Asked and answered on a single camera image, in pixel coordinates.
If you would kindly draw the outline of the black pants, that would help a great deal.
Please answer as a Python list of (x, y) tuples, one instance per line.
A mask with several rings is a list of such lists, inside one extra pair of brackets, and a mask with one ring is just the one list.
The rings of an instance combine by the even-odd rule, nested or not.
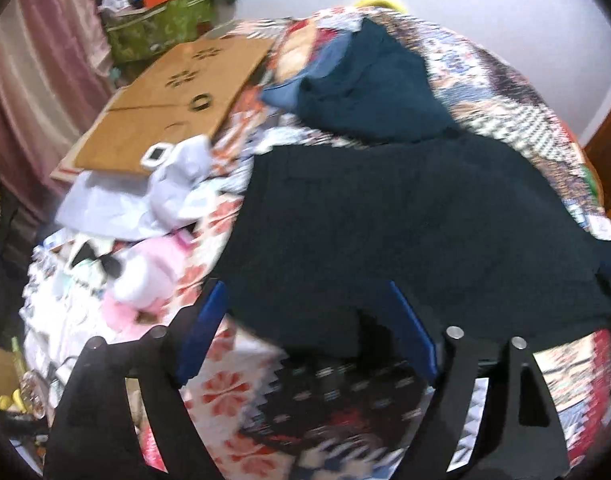
[(476, 338), (541, 350), (611, 327), (611, 242), (529, 160), (470, 133), (256, 156), (213, 273), (253, 333), (339, 358), (359, 352), (362, 316), (390, 328), (390, 282)]

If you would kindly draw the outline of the pink plush toy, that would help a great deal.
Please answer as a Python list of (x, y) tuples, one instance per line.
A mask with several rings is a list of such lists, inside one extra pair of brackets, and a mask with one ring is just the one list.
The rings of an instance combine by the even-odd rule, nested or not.
[(160, 315), (185, 273), (189, 238), (168, 234), (131, 247), (120, 259), (122, 271), (107, 287), (101, 312), (107, 325), (122, 332), (139, 315)]

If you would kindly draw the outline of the patchwork patterned bedspread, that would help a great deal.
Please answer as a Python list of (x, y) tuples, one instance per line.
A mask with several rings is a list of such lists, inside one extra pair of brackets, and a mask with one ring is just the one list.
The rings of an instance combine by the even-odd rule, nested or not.
[(433, 389), (399, 479), (556, 479), (568, 452), (534, 352), (611, 326), (611, 241), (572, 217), (541, 167), (576, 170), (544, 105), (492, 94), (446, 106), (442, 34), (345, 11), (341, 54), (304, 77), (302, 125), (341, 146), (255, 156), (213, 286), (138, 365), (163, 468), (217, 479), (179, 395), (229, 314), (304, 368), (278, 396), (335, 444), (316, 406), (363, 396), (343, 364), (399, 360)]

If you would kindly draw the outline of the white cloth pile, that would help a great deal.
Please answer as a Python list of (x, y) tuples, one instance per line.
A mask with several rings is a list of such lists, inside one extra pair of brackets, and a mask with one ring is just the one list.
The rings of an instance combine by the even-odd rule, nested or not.
[(215, 204), (217, 183), (209, 178), (211, 164), (210, 140), (193, 136), (165, 151), (147, 178), (84, 171), (64, 196), (56, 223), (127, 242), (182, 229)]

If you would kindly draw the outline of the small white device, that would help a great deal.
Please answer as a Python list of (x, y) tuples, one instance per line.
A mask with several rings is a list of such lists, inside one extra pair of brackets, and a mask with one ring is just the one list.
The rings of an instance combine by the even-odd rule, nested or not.
[(145, 154), (142, 155), (139, 162), (140, 166), (148, 171), (155, 170), (165, 162), (165, 159), (168, 158), (168, 155), (172, 153), (174, 148), (175, 145), (168, 142), (152, 144), (147, 148)]

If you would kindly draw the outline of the wooden lap desk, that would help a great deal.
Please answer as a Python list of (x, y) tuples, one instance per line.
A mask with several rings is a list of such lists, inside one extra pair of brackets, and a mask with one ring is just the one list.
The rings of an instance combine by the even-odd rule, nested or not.
[(232, 36), (178, 44), (122, 89), (74, 166), (145, 176), (142, 158), (153, 145), (213, 138), (273, 43)]

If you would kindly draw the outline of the blue folded jeans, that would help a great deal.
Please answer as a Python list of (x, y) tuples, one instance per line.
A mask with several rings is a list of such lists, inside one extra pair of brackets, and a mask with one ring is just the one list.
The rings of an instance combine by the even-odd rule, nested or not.
[(352, 32), (340, 32), (334, 39), (328, 41), (322, 47), (317, 58), (307, 64), (296, 76), (280, 84), (265, 87), (261, 92), (261, 101), (266, 105), (294, 113), (296, 104), (298, 104), (299, 92), (304, 82), (311, 82), (314, 79), (322, 79), (328, 76), (342, 60), (345, 51), (348, 50), (352, 36)]

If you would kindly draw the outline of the dark teal folded garment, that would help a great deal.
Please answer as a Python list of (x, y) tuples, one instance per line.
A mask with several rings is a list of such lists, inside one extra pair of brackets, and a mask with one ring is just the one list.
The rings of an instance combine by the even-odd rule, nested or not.
[(364, 142), (415, 143), (458, 125), (429, 84), (424, 59), (365, 18), (340, 61), (296, 92), (304, 126)]

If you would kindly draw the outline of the green fabric storage box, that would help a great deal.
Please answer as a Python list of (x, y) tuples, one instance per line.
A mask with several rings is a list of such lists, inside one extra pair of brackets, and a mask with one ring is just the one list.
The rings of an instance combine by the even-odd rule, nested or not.
[(107, 15), (104, 31), (116, 65), (155, 58), (212, 28), (211, 0), (168, 0), (154, 8)]

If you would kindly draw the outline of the pink striped curtain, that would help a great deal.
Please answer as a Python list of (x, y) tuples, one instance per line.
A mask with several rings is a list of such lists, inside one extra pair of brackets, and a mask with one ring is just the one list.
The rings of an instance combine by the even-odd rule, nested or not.
[(0, 180), (34, 216), (51, 179), (112, 93), (96, 0), (5, 0), (0, 9)]

